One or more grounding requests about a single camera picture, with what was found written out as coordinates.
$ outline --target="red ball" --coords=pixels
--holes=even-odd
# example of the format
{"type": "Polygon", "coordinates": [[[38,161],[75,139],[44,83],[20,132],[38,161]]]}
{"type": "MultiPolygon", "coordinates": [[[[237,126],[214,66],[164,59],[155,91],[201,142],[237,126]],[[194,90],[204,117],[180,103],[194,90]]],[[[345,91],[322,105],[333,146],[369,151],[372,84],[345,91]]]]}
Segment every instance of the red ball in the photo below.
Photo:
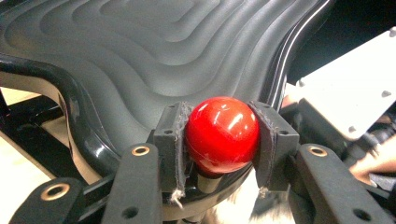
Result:
{"type": "Polygon", "coordinates": [[[186,126],[186,145],[198,168],[213,176],[248,164],[259,142],[259,122],[243,102],[214,97],[196,106],[186,126]]]}

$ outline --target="mounting hole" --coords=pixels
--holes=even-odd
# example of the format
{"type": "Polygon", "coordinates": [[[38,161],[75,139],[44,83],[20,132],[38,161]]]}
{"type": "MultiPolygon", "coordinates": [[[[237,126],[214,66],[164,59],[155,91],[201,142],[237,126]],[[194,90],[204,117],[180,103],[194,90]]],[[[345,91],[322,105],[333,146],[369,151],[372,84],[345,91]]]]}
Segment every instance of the mounting hole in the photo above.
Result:
{"type": "Polygon", "coordinates": [[[132,155],[144,156],[149,153],[149,147],[135,147],[132,149],[132,155]]]}
{"type": "Polygon", "coordinates": [[[365,211],[363,211],[363,210],[361,210],[359,208],[353,209],[353,214],[355,214],[355,216],[360,218],[361,220],[371,221],[370,214],[366,213],[365,211]]]}
{"type": "Polygon", "coordinates": [[[62,198],[70,190],[70,185],[59,183],[46,187],[41,193],[41,199],[44,201],[53,201],[62,198]]]}
{"type": "Polygon", "coordinates": [[[137,216],[138,212],[139,212],[139,209],[137,209],[136,207],[129,207],[122,212],[122,217],[125,219],[131,219],[131,218],[137,216]]]}
{"type": "Polygon", "coordinates": [[[283,134],[283,135],[288,135],[288,134],[289,134],[288,131],[280,131],[279,133],[280,133],[280,134],[283,134]]]}
{"type": "Polygon", "coordinates": [[[318,157],[327,156],[327,151],[325,151],[321,148],[318,148],[318,147],[310,147],[308,150],[309,150],[309,152],[311,152],[311,154],[318,156],[318,157]]]}

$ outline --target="curved edge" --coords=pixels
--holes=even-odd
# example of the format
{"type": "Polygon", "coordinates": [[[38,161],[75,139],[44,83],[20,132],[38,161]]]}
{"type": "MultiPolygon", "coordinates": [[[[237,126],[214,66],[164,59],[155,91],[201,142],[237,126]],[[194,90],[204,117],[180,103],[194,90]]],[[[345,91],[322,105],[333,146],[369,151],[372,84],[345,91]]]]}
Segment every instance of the curved edge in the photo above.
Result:
{"type": "Polygon", "coordinates": [[[321,0],[306,13],[290,30],[280,45],[271,65],[270,73],[274,74],[272,83],[267,84],[271,89],[262,93],[262,102],[268,102],[276,111],[282,105],[282,97],[287,82],[287,74],[291,64],[301,46],[320,28],[330,14],[336,0],[321,0]]]}
{"type": "Polygon", "coordinates": [[[89,113],[94,110],[88,108],[90,100],[84,98],[83,88],[66,71],[48,63],[0,54],[0,78],[1,86],[41,93],[61,107],[66,116],[73,161],[89,183],[117,171],[120,156],[106,142],[106,137],[92,127],[87,118],[100,122],[99,118],[96,113],[89,113]]]}

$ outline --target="wooden surface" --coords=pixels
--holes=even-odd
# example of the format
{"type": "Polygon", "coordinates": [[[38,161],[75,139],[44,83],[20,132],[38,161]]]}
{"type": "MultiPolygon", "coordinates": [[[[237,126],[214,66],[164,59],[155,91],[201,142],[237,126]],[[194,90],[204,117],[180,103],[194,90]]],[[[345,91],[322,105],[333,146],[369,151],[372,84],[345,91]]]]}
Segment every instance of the wooden surface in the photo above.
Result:
{"type": "MultiPolygon", "coordinates": [[[[2,88],[9,105],[37,96],[26,91],[2,88]]],[[[0,223],[8,223],[16,209],[40,184],[50,178],[42,172],[34,160],[23,155],[0,137],[0,223]]]]}

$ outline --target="ridged surface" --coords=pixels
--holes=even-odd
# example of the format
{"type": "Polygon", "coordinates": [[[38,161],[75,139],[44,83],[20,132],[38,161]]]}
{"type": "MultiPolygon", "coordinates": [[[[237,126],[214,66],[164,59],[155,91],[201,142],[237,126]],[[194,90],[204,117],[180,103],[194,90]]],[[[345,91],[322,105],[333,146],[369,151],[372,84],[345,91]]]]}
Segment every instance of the ridged surface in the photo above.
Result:
{"type": "Polygon", "coordinates": [[[166,105],[259,100],[279,43],[317,1],[27,1],[1,16],[0,52],[67,70],[121,154],[166,105]]]}

